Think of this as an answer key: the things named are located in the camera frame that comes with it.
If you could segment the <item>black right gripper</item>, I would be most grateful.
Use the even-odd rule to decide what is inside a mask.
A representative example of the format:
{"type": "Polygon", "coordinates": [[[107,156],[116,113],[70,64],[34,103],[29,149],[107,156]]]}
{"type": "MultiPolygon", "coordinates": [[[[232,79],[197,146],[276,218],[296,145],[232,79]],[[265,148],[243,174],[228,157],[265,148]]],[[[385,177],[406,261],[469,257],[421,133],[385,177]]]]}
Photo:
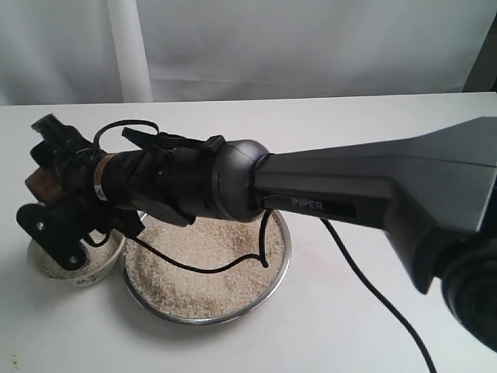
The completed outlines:
{"type": "Polygon", "coordinates": [[[37,120],[31,128],[42,141],[32,148],[30,155],[38,168],[51,169],[60,177],[63,190],[60,198],[76,197],[92,216],[95,230],[102,234],[113,229],[126,236],[140,233],[137,212],[113,207],[96,195],[93,175],[106,155],[104,151],[95,148],[77,129],[61,123],[52,113],[37,120]]]}

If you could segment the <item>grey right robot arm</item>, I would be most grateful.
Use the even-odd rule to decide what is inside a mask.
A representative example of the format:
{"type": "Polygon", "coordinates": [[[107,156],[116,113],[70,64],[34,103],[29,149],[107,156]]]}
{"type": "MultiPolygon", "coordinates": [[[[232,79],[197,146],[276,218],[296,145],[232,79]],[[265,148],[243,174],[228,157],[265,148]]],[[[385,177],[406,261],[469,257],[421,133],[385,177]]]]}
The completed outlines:
{"type": "Polygon", "coordinates": [[[33,129],[36,198],[19,225],[59,265],[86,261],[90,232],[143,231],[139,213],[186,227],[198,217],[250,222],[289,211],[383,231],[415,288],[434,278],[454,318],[496,346],[496,119],[418,137],[286,154],[257,141],[205,141],[120,120],[130,152],[108,153],[55,116],[33,129]]]}

